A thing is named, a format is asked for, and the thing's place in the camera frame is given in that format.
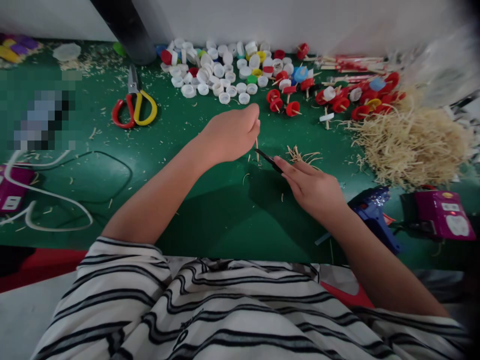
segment left hand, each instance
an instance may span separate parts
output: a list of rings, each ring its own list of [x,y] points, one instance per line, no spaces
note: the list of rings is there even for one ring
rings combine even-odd
[[[242,110],[214,116],[198,135],[213,165],[232,162],[245,155],[260,134],[260,109],[256,103]]]

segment green table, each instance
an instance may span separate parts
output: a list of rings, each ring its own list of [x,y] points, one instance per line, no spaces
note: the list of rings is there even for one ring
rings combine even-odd
[[[5,140],[11,138],[15,121],[27,110],[35,91],[73,91],[75,110],[70,111],[61,138],[63,143],[76,140],[76,149],[61,165],[41,171],[40,182],[35,186],[79,200],[91,212],[95,223],[82,231],[49,233],[29,228],[16,231],[25,226],[24,221],[18,219],[0,228],[1,245],[87,249],[114,212],[196,136],[210,118],[223,111],[243,108],[235,101],[220,104],[212,92],[207,96],[184,98],[180,89],[172,86],[170,75],[162,73],[158,60],[149,66],[137,67],[142,88],[159,105],[157,118],[150,126],[125,131],[113,125],[111,111],[116,101],[124,99],[127,93],[128,60],[119,58],[110,43],[78,43],[82,47],[79,61],[92,58],[87,65],[93,66],[84,73],[87,76],[80,76],[79,72],[62,73],[51,50],[58,41],[44,42],[44,51],[28,57],[16,69],[0,70],[0,115],[7,119],[1,122],[0,156],[3,161],[10,157],[12,149],[7,148]],[[316,81],[325,81],[331,75],[332,71],[323,71]],[[287,145],[297,145],[304,154],[321,152],[323,159],[315,165],[338,178],[347,200],[376,185],[371,173],[360,172],[355,165],[361,149],[351,147],[350,132],[335,123],[327,131],[318,121],[324,109],[315,108],[314,99],[306,100],[303,93],[290,98],[300,102],[303,115],[289,118],[270,112],[266,96],[271,88],[269,85],[259,89],[250,100],[260,106],[258,145],[263,151],[287,157]],[[146,114],[141,114],[141,118],[150,113],[147,101],[142,108]],[[121,117],[128,117],[126,108]],[[94,128],[101,133],[89,139]],[[39,151],[39,161],[51,162],[61,154],[59,147]],[[333,262],[344,264],[344,254],[334,240],[331,240],[332,248],[330,241],[320,246],[314,244],[326,231],[296,204],[284,179],[266,161],[257,163],[253,151],[249,154],[218,165],[201,177],[158,240],[157,245],[163,252],[179,256],[331,263],[332,250]],[[247,173],[250,175],[242,184]],[[460,193],[468,214],[479,208],[478,179],[472,177],[454,184],[452,190]],[[399,196],[402,193],[401,189],[394,188],[384,208],[385,213],[398,222],[404,218]],[[87,221],[81,210],[70,203],[30,191],[25,203],[31,200],[37,200],[34,218],[42,226],[73,227]],[[146,213],[145,216],[157,215]],[[463,269],[466,256],[474,246],[471,242],[447,241],[441,254],[432,257],[438,245],[431,240],[409,237],[405,232],[397,237],[405,249],[399,257],[411,268]]]

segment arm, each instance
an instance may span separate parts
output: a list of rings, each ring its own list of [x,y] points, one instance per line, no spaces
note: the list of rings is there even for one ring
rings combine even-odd
[[[305,162],[282,169],[300,206],[337,240],[348,263],[376,307],[399,313],[450,317],[414,274],[369,230],[345,202],[337,179]]]
[[[260,133],[259,106],[213,117],[157,175],[110,219],[102,236],[154,244],[197,180],[211,167],[245,155]]]

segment white cable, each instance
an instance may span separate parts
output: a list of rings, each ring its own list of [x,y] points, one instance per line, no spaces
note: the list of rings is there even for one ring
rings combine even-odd
[[[25,185],[25,184],[22,184],[21,182],[18,182],[18,181],[15,181],[12,179],[12,177],[10,176],[10,172],[12,171],[12,167],[15,165],[15,166],[51,166],[51,165],[55,165],[56,163],[58,163],[61,159],[63,159],[69,152],[70,150],[67,150],[65,151],[62,155],[60,155],[55,161],[51,162],[51,163],[48,163],[48,164],[26,164],[26,163],[16,163],[17,159],[25,152],[25,150],[16,150],[13,155],[11,156],[10,160],[8,161],[8,163],[6,164],[6,168],[4,170],[4,177],[7,181],[11,182],[12,184],[15,184],[21,188],[25,188],[25,189],[29,189],[29,190],[32,190],[32,191],[36,191],[38,193],[42,193],[42,194],[46,194],[46,195],[50,195],[50,196],[53,196],[55,198],[59,198],[59,199],[62,199],[62,200],[65,200],[65,201],[68,201],[69,203],[72,203],[76,206],[78,206],[85,214],[86,216],[88,217],[88,220],[90,221],[90,223],[88,225],[84,225],[84,226],[79,226],[79,227],[69,227],[69,228],[48,228],[48,227],[42,227],[42,226],[37,226],[35,225],[33,222],[32,222],[32,213],[34,211],[34,207],[35,207],[35,204],[37,203],[36,201],[32,201],[30,203],[30,205],[27,206],[26,209],[22,210],[20,213],[18,213],[17,215],[15,215],[14,217],[12,218],[9,218],[7,220],[4,220],[4,221],[1,221],[0,222],[0,225],[3,225],[3,224],[7,224],[11,221],[13,221],[14,219],[16,218],[19,218],[21,215],[25,214],[25,224],[29,227],[29,228],[32,228],[34,230],[39,230],[39,231],[46,231],[46,232],[52,232],[52,233],[61,233],[61,232],[67,232],[67,231],[77,231],[77,230],[83,230],[83,229],[86,229],[88,228],[90,225],[92,225],[94,223],[94,219],[92,217],[92,215],[90,215],[89,211],[80,203],[76,202],[75,200],[72,200],[68,197],[64,197],[64,196],[61,196],[61,195],[57,195],[53,192],[48,192],[48,191],[45,191],[45,190],[42,190],[42,189],[39,189],[39,188],[36,188],[36,187],[32,187],[32,186],[28,186],[28,185]]]

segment black scissors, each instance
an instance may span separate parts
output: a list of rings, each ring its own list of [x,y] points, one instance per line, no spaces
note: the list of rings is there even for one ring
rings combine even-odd
[[[271,156],[268,156],[266,153],[264,153],[263,151],[261,151],[260,149],[255,149],[255,151],[261,155],[262,158],[264,158],[265,160],[267,160],[271,166],[276,170],[278,171],[280,174],[283,173],[282,169],[280,169],[278,167],[278,165],[275,163],[274,159],[271,157]]]

